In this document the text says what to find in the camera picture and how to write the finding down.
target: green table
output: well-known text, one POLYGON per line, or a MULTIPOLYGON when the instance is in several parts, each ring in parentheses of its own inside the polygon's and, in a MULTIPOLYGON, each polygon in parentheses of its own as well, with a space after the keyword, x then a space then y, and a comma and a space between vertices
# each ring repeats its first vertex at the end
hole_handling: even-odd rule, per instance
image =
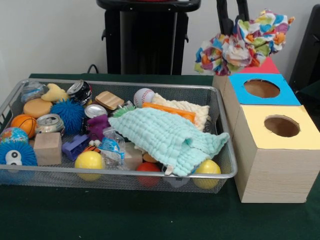
MULTIPOLYGON (((31 78, 119 81, 105 74, 31 78)), ((146 82, 145 76, 122 76, 146 82)), ((152 76, 210 85, 211 77, 152 76)), ((320 238, 320 180, 305 204, 242 204, 233 179, 218 194, 0 186, 0 239, 313 240, 320 238)))

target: cream textured cloth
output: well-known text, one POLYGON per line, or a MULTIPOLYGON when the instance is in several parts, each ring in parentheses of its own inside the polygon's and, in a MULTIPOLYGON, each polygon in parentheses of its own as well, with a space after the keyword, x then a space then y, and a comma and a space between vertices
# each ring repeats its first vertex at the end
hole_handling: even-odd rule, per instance
POLYGON ((188 112, 193 112, 195 113, 194 125, 196 126, 196 128, 200 131, 203 131, 205 129, 205 123, 209 114, 209 106, 200 106, 187 101, 169 101, 160 96, 160 94, 158 93, 154 94, 152 103, 170 108, 185 110, 188 112))

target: orange plastic toy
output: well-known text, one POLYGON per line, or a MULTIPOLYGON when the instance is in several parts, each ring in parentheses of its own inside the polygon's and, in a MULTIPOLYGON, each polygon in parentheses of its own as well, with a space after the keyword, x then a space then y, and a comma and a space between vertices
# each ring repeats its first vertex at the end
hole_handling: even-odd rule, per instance
POLYGON ((98 154, 101 153, 100 149, 97 148, 96 146, 87 146, 87 147, 83 150, 83 153, 84 153, 84 152, 89 152, 89 151, 97 152, 98 154))
POLYGON ((184 110, 180 110, 180 109, 177 109, 177 108, 168 107, 168 106, 162 106, 162 105, 154 104, 154 103, 150 103, 150 102, 145 102, 144 104, 142 104, 142 107, 143 108, 158 109, 158 110, 161 110, 161 111, 168 112, 170 114, 178 114, 181 117, 190 120, 193 124, 195 123, 195 117, 196 117, 196 113, 195 112, 184 111, 184 110))
POLYGON ((36 119, 27 114, 18 115, 11 122, 11 127, 24 130, 29 138, 32 138, 36 134, 36 125, 36 119))

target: purple toy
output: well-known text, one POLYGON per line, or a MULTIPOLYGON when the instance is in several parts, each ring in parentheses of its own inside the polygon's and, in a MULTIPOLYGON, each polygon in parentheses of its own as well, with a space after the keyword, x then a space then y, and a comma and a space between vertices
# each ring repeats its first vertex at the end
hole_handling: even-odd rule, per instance
POLYGON ((62 145, 62 152, 66 154, 68 159, 75 161, 88 146, 89 141, 90 138, 87 135, 76 135, 73 142, 66 142, 62 145))
POLYGON ((91 140, 100 140, 102 142, 102 138, 104 137, 103 129, 110 127, 110 123, 108 122, 108 116, 106 114, 96 116, 87 121, 88 131, 91 140))

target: metal basket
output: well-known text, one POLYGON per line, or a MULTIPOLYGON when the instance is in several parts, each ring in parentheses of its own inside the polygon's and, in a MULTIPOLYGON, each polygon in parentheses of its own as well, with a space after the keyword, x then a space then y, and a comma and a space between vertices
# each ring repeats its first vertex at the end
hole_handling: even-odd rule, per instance
MULTIPOLYGON (((23 112, 21 91, 28 81, 41 81, 44 84, 55 83, 67 90, 75 81, 58 79, 27 79, 19 82, 0 107, 0 132, 9 126, 13 117, 23 112)), ((212 134, 229 132, 225 110, 220 92, 210 86, 143 84, 122 82, 88 81, 92 86, 93 98, 104 91, 109 91, 122 99, 133 102, 134 94, 140 88, 150 88, 168 100, 188 101, 201 106, 209 105, 212 118, 212 134)), ((71 142, 73 136, 64 136, 63 142, 71 142)), ((221 168, 221 174, 191 174, 187 177, 165 176, 163 172, 141 172, 108 169, 74 168, 74 162, 62 157, 62 164, 55 166, 17 166, 0 165, 0 184, 96 188, 119 190, 148 190, 169 192, 217 193, 227 179, 237 173, 237 164, 232 142, 229 140, 221 152, 213 159, 221 168), (84 181, 78 174, 99 174, 95 181, 84 181), (202 186, 215 185, 212 189, 203 189, 195 185, 194 180, 202 182, 202 186), (147 187, 142 184, 150 181, 158 182, 156 186, 147 187)))

